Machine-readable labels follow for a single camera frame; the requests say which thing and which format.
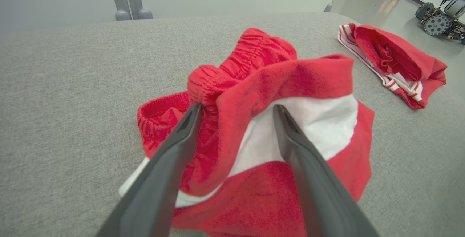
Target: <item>red fabric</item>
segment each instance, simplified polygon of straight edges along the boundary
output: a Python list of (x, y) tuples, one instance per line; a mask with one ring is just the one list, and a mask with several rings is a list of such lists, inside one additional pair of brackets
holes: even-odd
[[(187, 91), (150, 101), (138, 111), (144, 150), (151, 157), (185, 111), (202, 103), (197, 152), (181, 190), (208, 200), (176, 209), (173, 227), (214, 237), (305, 236), (289, 166), (273, 161), (228, 178), (246, 128), (271, 102), (286, 97), (339, 98), (352, 93), (353, 59), (330, 55), (297, 60), (286, 41), (247, 30), (219, 67), (204, 65), (188, 78)], [(358, 200), (371, 176), (369, 151), (374, 113), (359, 103), (350, 144), (328, 161)]]
[(392, 33), (369, 25), (349, 25), (357, 45), (382, 73), (400, 73), (406, 81), (422, 82), (420, 101), (408, 96), (402, 88), (395, 91), (411, 108), (425, 108), (429, 96), (441, 85), (446, 84), (444, 71), (447, 65), (437, 58), (425, 54)]

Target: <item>gray wheel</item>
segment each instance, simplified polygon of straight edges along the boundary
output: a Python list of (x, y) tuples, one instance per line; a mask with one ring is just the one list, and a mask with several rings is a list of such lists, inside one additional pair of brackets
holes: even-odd
[(424, 3), (420, 7), (418, 7), (417, 11), (415, 12), (415, 16), (418, 19), (423, 19), (426, 16), (432, 14), (433, 11), (434, 11), (433, 3)]
[(434, 15), (428, 18), (423, 29), (429, 35), (442, 35), (450, 26), (450, 18), (447, 15)]

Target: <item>fabric fold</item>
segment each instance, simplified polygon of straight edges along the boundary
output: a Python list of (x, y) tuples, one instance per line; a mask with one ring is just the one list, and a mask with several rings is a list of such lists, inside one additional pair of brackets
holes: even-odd
[(337, 38), (413, 109), (425, 108), (429, 96), (446, 84), (447, 65), (397, 35), (350, 23), (339, 26)]
[(288, 109), (359, 200), (371, 176), (374, 113), (352, 94), (353, 63), (341, 54), (298, 60), (287, 41), (248, 29), (219, 67), (202, 65), (188, 76), (187, 91), (141, 106), (138, 126), (149, 158), (189, 106), (203, 106), (172, 227), (213, 237), (305, 236), (294, 177), (279, 152), (275, 104)]

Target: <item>wheeled robot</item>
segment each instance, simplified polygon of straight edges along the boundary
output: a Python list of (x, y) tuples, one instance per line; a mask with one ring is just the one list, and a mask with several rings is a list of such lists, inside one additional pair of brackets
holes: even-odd
[[(449, 2), (444, 10), (441, 6)], [(420, 19), (423, 30), (432, 36), (445, 35), (451, 40), (460, 40), (465, 45), (465, 25), (458, 18), (465, 12), (465, 0), (442, 0), (439, 7), (424, 3), (415, 16)]]

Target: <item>gray fabric surface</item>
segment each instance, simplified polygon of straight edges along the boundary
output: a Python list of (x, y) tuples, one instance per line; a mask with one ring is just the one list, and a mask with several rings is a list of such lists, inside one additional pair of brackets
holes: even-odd
[[(332, 13), (120, 21), (0, 39), (0, 236), (92, 236), (144, 154), (138, 107), (186, 89), (258, 27), (299, 58), (353, 57)], [(465, 109), (447, 87), (414, 111), (358, 59), (354, 94), (375, 111), (360, 206), (382, 236), (465, 232)], [(205, 236), (173, 230), (171, 236)]]

